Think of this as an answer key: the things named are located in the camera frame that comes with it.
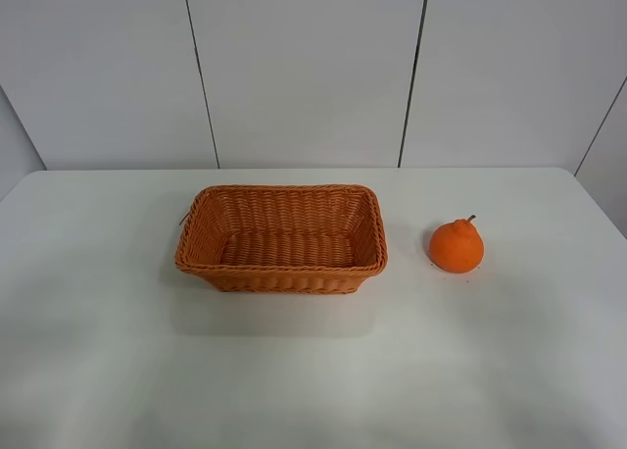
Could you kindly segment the orange woven wicker basket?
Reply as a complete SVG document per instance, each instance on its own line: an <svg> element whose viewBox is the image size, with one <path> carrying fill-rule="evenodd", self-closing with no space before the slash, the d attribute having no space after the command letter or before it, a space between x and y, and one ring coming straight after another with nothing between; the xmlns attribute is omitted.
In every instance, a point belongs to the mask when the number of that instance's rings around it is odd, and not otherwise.
<svg viewBox="0 0 627 449"><path fill-rule="evenodd" d="M353 293L387 260L376 195L355 184L208 187L174 257L220 291L301 294Z"/></svg>

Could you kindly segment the orange with stem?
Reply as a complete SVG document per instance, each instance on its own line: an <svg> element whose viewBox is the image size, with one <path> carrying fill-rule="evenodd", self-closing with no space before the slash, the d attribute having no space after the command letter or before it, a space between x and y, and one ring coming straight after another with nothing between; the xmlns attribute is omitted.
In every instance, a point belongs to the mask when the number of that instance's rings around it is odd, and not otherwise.
<svg viewBox="0 0 627 449"><path fill-rule="evenodd" d="M473 224L475 219L471 215L435 229L428 244L428 255L435 266L448 273L465 274L481 264L485 247Z"/></svg>

